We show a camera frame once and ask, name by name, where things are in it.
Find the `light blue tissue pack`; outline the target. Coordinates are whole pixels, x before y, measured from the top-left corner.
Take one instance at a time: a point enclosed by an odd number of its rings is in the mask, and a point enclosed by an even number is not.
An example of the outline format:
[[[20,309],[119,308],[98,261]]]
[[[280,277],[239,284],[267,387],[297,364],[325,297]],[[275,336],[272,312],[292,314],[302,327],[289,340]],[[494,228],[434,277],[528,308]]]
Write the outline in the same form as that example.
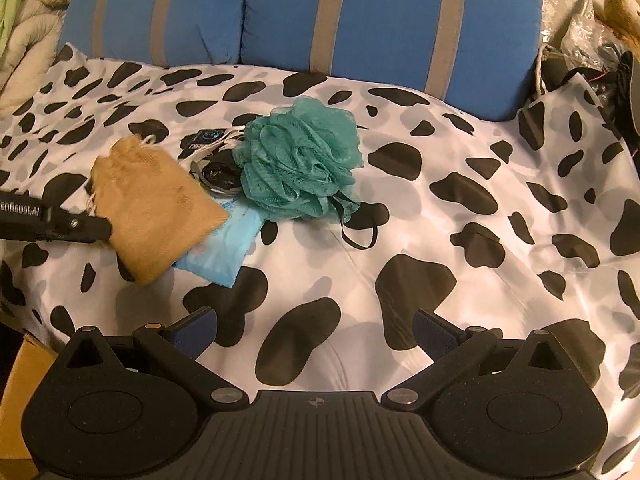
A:
[[[231,288],[265,217],[242,197],[216,200],[216,203],[224,208],[229,218],[172,266]]]

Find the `tan drawstring pouch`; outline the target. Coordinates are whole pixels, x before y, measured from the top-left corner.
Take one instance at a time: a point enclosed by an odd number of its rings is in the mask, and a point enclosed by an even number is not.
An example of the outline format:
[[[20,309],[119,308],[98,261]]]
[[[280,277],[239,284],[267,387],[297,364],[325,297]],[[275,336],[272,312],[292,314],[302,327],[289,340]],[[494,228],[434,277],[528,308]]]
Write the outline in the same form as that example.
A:
[[[162,148],[118,140],[91,169],[96,214],[134,280],[149,285],[224,225],[229,214]]]

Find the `black plastic bag roll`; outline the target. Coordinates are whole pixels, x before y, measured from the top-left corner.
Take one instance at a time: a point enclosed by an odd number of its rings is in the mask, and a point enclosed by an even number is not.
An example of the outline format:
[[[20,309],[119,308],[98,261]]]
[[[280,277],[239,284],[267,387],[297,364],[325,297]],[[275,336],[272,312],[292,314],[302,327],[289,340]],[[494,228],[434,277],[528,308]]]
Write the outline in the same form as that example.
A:
[[[209,154],[200,162],[200,171],[201,184],[214,195],[232,196],[242,191],[241,168],[231,150]]]

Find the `teal mesh bath loofah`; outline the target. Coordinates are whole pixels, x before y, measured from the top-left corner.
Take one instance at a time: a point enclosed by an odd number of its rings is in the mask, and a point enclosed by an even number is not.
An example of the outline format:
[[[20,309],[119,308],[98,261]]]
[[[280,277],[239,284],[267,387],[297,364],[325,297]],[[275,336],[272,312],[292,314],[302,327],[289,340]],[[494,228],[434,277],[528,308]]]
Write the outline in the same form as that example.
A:
[[[355,117],[311,98],[249,122],[234,148],[245,197],[269,221],[347,221],[360,203],[352,172],[363,166]]]

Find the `cardboard box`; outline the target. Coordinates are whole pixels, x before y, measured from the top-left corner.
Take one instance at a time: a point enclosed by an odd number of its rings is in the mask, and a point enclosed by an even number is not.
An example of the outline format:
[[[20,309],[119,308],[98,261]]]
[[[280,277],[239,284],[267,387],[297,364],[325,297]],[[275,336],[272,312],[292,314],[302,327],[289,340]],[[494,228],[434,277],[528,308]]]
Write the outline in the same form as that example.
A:
[[[58,355],[26,334],[12,362],[1,396],[1,478],[35,479],[37,467],[26,448],[21,423],[26,405]]]

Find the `cow print blanket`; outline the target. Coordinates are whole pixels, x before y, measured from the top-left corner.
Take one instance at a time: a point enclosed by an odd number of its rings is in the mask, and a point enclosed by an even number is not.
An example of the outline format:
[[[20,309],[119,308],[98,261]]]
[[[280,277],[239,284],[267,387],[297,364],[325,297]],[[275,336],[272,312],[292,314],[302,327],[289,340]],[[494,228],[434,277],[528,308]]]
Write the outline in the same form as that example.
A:
[[[134,284],[111,248],[1,246],[1,307],[45,344],[78,327],[127,335],[200,307],[218,316],[201,363],[248,393],[383,392],[428,364],[417,310],[509,338],[551,332],[608,416],[593,465],[639,463],[639,179],[580,77],[492,124],[384,84],[252,66],[161,68],[65,48],[1,123],[1,185],[70,211],[118,140],[150,136],[175,158],[201,129],[239,127],[308,96],[355,117],[355,195],[378,242],[349,247],[326,220],[269,223],[236,283],[170,269]]]

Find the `beige quilted comforter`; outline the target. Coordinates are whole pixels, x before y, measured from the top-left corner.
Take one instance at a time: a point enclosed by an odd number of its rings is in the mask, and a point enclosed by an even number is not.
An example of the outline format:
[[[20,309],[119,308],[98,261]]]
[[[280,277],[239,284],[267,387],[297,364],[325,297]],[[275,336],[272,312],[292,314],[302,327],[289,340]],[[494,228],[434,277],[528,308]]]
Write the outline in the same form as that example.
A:
[[[70,0],[23,0],[1,53],[1,116],[11,115],[39,88],[58,52]]]

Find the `small black printed box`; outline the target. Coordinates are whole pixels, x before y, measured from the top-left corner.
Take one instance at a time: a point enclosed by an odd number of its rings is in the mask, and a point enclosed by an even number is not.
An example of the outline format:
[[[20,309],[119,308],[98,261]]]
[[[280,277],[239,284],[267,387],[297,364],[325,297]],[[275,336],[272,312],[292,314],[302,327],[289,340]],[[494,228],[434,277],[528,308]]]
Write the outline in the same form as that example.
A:
[[[232,129],[216,128],[201,129],[196,133],[188,134],[180,142],[181,152],[178,159],[185,160],[199,150],[220,148],[232,136],[232,133]]]

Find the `blue striped left cushion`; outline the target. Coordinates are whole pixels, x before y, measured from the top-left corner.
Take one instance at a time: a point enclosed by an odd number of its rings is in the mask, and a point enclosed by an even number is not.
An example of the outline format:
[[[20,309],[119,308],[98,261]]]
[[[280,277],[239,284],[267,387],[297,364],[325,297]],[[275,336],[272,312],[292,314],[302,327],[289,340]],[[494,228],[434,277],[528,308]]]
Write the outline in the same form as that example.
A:
[[[70,0],[60,44],[158,66],[239,62],[244,0]]]

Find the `blue striped cushion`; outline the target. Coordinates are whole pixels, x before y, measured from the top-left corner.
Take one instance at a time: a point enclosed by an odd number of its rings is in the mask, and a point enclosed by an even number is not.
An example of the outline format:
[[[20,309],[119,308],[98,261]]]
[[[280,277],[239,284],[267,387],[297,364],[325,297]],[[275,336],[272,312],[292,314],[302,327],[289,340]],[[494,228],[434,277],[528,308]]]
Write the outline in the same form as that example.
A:
[[[541,0],[245,0],[241,58],[414,89],[486,120],[522,105]]]
[[[244,0],[70,0],[60,44],[158,66],[239,62]]]

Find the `blue striped right cushion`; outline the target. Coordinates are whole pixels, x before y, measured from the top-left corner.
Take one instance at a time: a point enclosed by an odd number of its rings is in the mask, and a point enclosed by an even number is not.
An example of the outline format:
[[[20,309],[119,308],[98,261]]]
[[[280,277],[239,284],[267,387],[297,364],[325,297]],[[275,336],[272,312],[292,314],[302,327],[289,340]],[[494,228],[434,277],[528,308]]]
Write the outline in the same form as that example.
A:
[[[522,105],[541,0],[245,0],[241,58],[414,89],[486,120]]]

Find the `clear plastic wrap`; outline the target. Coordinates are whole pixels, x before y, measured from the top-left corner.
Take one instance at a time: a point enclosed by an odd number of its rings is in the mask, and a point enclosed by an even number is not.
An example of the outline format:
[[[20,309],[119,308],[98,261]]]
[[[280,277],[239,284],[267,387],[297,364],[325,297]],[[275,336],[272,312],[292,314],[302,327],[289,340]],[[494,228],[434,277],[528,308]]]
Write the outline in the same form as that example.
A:
[[[615,67],[625,47],[596,20],[592,0],[542,0],[540,42],[574,66]]]

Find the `brown plush toy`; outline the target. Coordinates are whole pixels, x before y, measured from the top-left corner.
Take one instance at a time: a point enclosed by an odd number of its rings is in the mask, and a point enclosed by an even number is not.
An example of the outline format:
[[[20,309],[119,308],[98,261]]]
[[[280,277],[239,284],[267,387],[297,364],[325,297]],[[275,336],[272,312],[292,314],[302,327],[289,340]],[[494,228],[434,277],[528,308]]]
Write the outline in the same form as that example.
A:
[[[603,0],[601,20],[620,39],[639,43],[639,0]]]

